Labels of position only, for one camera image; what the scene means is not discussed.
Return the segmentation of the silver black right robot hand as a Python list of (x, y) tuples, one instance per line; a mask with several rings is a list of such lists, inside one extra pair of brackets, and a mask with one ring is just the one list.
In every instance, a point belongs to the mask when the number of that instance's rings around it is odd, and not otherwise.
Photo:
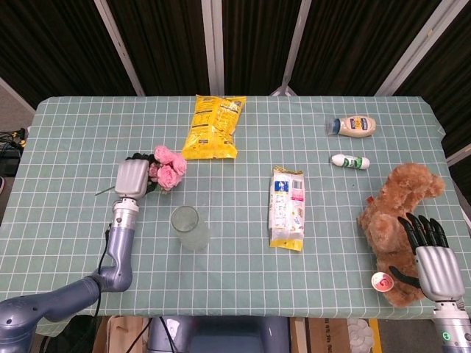
[(465, 294), (455, 252), (450, 248), (442, 225), (434, 218), (406, 213), (397, 220), (406, 231), (417, 277), (406, 275), (394, 266), (389, 270), (402, 283), (420, 289), (433, 302), (456, 302)]

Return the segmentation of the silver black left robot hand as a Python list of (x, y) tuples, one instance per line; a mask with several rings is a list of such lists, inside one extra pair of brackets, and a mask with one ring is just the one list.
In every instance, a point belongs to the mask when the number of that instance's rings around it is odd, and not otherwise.
[(156, 160), (153, 154), (134, 153), (118, 167), (114, 190), (117, 195), (135, 200), (155, 191), (157, 183), (149, 176), (149, 167)]

